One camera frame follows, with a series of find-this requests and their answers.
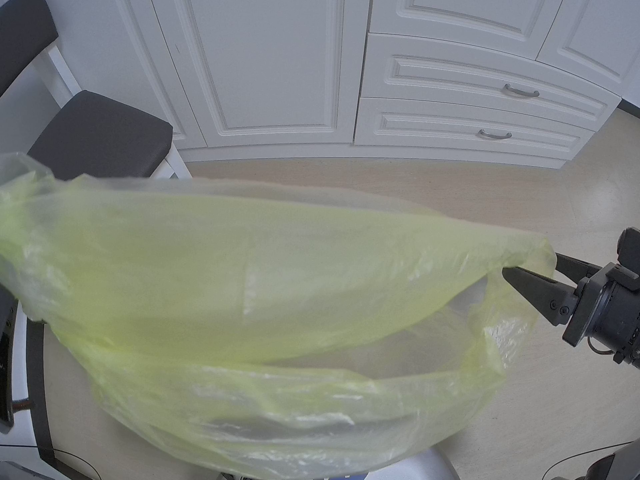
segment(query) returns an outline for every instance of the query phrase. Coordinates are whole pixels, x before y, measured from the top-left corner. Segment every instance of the chair seat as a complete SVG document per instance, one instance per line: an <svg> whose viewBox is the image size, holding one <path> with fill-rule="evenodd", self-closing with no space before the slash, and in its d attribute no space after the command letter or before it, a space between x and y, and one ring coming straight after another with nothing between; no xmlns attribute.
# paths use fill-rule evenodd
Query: chair seat
<svg viewBox="0 0 640 480"><path fill-rule="evenodd" d="M82 91L53 117L29 156L56 178L149 177L169 153L171 124L100 94Z"/></svg>

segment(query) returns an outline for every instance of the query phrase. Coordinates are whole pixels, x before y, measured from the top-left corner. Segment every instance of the trash bag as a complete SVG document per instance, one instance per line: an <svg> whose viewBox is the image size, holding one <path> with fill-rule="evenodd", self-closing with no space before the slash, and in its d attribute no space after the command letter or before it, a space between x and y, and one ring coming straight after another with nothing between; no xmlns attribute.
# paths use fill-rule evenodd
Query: trash bag
<svg viewBox="0 0 640 480"><path fill-rule="evenodd" d="M366 472L459 431L536 312L544 236L343 189L62 182L0 160L0 282L162 450L261 479Z"/></svg>

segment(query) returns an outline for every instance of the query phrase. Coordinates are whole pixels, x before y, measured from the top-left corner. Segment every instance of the black cable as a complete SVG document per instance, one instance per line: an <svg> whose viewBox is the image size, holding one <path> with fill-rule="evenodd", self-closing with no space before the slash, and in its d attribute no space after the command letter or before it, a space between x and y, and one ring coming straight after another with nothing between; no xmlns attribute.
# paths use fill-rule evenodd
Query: black cable
<svg viewBox="0 0 640 480"><path fill-rule="evenodd" d="M596 354L599 354L601 356L612 356L613 354L615 354L613 350L598 350L596 347L593 346L593 343L591 343L591 336L587 337L587 343L589 344L589 348L591 350L593 350L594 352L596 352Z"/></svg>
<svg viewBox="0 0 640 480"><path fill-rule="evenodd" d="M98 476L98 480L102 480L100 473L98 473L98 470L93 467L91 462L84 460L82 457L78 457L78 455L76 455L75 453L65 452L64 450L59 450L58 448L46 448L44 446L37 446L34 444L0 444L0 446L4 446L5 448L38 448L40 450L46 450L48 452L58 452L58 453L65 453L67 455L71 455L71 457L75 457L78 460L82 460L82 462L87 464L87 466L89 466L94 471L94 473Z"/></svg>
<svg viewBox="0 0 640 480"><path fill-rule="evenodd" d="M633 441L627 441L626 443L620 443L620 444L612 444L611 446L604 446L603 448L596 448L595 450L589 450L588 452L576 453L575 455L571 455L571 457L567 457L565 459L558 460L558 462L556 462L553 466L551 466L551 468L549 468L547 471L545 471L545 474L542 475L542 480L545 480L545 476L547 476L547 473L549 473L549 471L551 471L551 469L555 468L558 464L561 464L565 460L575 459L576 457L580 457L580 455L587 455L587 453L600 452L602 450L608 450L609 448L615 448L616 446L625 446L625 445L628 445L628 444L631 444L631 443L633 443Z"/></svg>

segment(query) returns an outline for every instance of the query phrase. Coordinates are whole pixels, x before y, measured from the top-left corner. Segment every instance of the silver handle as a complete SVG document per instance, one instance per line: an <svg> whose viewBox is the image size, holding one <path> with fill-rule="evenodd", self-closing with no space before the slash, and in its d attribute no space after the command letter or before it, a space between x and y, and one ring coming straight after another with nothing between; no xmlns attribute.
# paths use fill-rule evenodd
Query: silver handle
<svg viewBox="0 0 640 480"><path fill-rule="evenodd" d="M516 89L516 87L511 87L509 84L505 84L504 88L507 89L507 91L515 92L520 96L527 96L529 98L537 98L538 96L540 96L540 92L538 91L533 91L533 92L523 91L521 89Z"/></svg>
<svg viewBox="0 0 640 480"><path fill-rule="evenodd" d="M482 137L487 137L487 139L510 139L512 137L511 132L507 132L505 135L493 135L492 133L485 132L482 128L480 128L480 135Z"/></svg>

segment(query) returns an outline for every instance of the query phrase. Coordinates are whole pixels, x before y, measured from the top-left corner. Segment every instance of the wooden floor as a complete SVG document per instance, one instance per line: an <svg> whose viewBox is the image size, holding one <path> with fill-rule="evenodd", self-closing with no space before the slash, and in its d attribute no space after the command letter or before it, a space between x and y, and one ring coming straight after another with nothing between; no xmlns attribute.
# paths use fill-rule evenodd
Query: wooden floor
<svg viewBox="0 0 640 480"><path fill-rule="evenodd" d="M640 120L620 110L558 171L396 159L221 161L189 169L396 196L457 218L546 233L556 251L597 264L615 260L620 231L640 225ZM441 444L462 480L535 480L565 456L640 437L640 371L597 356L586 343L572 349L562 332L540 320L492 404ZM104 480L215 477L103 413L82 369L50 334L45 381L54 445L91 461ZM548 478L583 476L605 454L567 461Z"/></svg>

